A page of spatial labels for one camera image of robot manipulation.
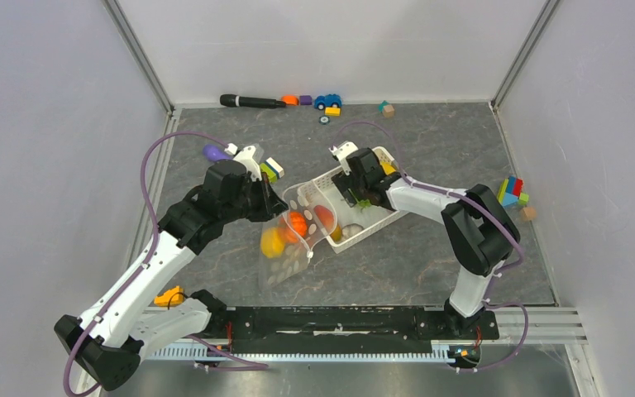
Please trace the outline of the green toy grapes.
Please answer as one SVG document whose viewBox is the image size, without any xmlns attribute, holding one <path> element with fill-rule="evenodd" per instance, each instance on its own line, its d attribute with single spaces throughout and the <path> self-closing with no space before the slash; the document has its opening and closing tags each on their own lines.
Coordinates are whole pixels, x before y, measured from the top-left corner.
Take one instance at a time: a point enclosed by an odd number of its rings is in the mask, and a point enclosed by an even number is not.
<svg viewBox="0 0 635 397">
<path fill-rule="evenodd" d="M 371 202 L 368 199 L 357 201 L 355 207 L 359 210 L 364 210 L 371 206 Z"/>
</svg>

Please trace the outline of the yellow orange toy fruit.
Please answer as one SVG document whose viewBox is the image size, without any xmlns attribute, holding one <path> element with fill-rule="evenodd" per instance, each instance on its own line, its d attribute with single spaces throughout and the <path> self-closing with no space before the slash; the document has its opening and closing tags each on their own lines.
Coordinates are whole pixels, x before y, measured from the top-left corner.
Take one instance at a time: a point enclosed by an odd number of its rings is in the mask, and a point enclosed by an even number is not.
<svg viewBox="0 0 635 397">
<path fill-rule="evenodd" d="M 284 248 L 283 234 L 277 227 L 269 227 L 262 232 L 260 251 L 266 258 L 273 259 L 281 256 Z"/>
</svg>

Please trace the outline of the orange toy pumpkin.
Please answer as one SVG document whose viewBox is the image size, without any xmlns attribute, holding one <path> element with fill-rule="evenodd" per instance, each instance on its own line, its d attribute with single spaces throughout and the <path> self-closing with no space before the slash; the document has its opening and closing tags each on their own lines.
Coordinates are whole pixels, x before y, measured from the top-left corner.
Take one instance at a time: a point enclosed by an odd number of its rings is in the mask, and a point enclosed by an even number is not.
<svg viewBox="0 0 635 397">
<path fill-rule="evenodd" d="M 298 243 L 300 238 L 305 237 L 308 225 L 301 213 L 290 211 L 279 220 L 279 230 L 283 234 L 284 242 L 294 244 Z"/>
</svg>

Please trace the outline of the clear zip top bag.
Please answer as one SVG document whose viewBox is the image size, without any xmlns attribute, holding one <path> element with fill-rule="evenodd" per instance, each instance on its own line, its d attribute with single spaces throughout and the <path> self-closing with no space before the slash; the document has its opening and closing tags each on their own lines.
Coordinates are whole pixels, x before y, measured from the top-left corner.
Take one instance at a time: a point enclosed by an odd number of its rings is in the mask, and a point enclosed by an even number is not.
<svg viewBox="0 0 635 397">
<path fill-rule="evenodd" d="M 265 292 L 306 270 L 314 247 L 337 229 L 336 210 L 314 182 L 286 189 L 288 209 L 263 225 L 258 281 Z"/>
</svg>

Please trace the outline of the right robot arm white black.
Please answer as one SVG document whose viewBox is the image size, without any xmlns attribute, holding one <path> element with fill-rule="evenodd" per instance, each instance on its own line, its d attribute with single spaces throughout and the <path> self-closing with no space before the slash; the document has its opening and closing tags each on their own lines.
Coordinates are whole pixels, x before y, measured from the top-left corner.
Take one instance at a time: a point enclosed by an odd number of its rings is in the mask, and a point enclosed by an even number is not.
<svg viewBox="0 0 635 397">
<path fill-rule="evenodd" d="M 350 141 L 330 152 L 341 167 L 333 183 L 348 203 L 367 201 L 445 227 L 460 270 L 444 304 L 444 324 L 452 336 L 468 336 L 485 311 L 485 294 L 494 271 L 521 248 L 520 233 L 492 190 L 484 184 L 446 189 L 397 170 L 387 173 L 373 150 Z"/>
</svg>

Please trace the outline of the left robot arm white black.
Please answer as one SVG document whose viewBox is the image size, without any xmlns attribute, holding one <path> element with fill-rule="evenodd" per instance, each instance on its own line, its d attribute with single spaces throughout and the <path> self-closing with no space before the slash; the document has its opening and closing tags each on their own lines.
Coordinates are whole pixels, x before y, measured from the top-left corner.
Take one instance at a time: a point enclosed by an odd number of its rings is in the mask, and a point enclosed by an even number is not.
<svg viewBox="0 0 635 397">
<path fill-rule="evenodd" d="M 201 291 L 181 305 L 143 319 L 149 303 L 170 279 L 237 220 L 268 222 L 288 210 L 268 177 L 243 164 L 222 160 L 202 184 L 169 207 L 152 237 L 124 275 L 79 316 L 64 315 L 55 334 L 69 357 L 65 368 L 81 366 L 98 387 L 125 384 L 152 353 L 202 332 L 216 337 L 226 328 L 224 306 Z"/>
</svg>

